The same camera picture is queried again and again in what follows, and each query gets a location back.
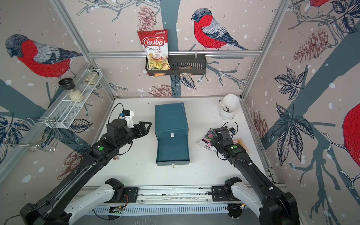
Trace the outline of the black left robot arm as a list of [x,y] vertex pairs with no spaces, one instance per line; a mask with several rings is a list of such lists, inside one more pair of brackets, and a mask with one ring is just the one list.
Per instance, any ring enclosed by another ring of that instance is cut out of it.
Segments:
[[125,119],[115,119],[107,124],[107,133],[84,152],[74,171],[36,204],[28,203],[20,210],[24,223],[72,225],[102,203],[112,199],[122,200],[124,185],[115,178],[108,179],[98,190],[78,201],[74,202],[73,198],[97,172],[118,155],[120,148],[146,136],[151,125],[151,122],[141,121],[129,128]]

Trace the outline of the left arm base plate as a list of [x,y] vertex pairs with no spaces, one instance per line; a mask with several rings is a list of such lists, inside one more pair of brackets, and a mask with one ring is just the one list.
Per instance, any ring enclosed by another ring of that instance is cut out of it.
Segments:
[[115,190],[112,198],[106,203],[135,203],[138,196],[138,187],[123,187]]

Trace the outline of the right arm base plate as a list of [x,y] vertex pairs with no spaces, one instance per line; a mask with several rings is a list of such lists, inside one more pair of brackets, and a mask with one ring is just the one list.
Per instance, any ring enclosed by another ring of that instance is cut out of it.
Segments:
[[240,199],[230,193],[230,189],[225,186],[212,186],[211,192],[208,195],[212,196],[214,202],[241,202]]

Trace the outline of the teal drawer cabinet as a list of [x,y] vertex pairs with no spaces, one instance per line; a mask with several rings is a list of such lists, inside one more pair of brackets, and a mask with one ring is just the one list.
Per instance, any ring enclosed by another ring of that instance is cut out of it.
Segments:
[[157,139],[188,136],[183,102],[155,106],[155,134]]

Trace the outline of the chrysanthemum seed bag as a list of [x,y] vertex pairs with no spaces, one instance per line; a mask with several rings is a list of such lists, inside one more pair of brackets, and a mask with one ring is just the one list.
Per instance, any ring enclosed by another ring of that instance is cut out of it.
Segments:
[[215,138],[216,136],[217,136],[216,131],[214,129],[210,128],[209,131],[206,133],[206,135],[199,142],[199,145],[209,151],[215,152],[216,148],[211,144],[211,140],[213,138]]

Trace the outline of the orange seed bag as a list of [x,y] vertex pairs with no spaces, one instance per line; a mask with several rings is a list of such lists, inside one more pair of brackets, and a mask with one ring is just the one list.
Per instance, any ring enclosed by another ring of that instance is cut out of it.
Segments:
[[234,144],[235,144],[235,143],[240,144],[240,145],[245,149],[246,153],[250,153],[248,147],[246,146],[245,142],[244,142],[241,138],[236,138],[236,139],[234,139],[234,140],[233,140],[233,143],[234,143]]

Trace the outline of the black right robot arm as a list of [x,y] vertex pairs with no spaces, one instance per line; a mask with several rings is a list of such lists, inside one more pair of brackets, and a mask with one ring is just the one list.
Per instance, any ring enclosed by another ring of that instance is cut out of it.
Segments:
[[244,176],[252,190],[241,186],[242,180],[234,177],[225,185],[228,198],[245,203],[259,218],[261,225],[299,225],[300,217],[295,197],[283,192],[253,163],[246,150],[234,143],[227,127],[215,129],[211,144]]

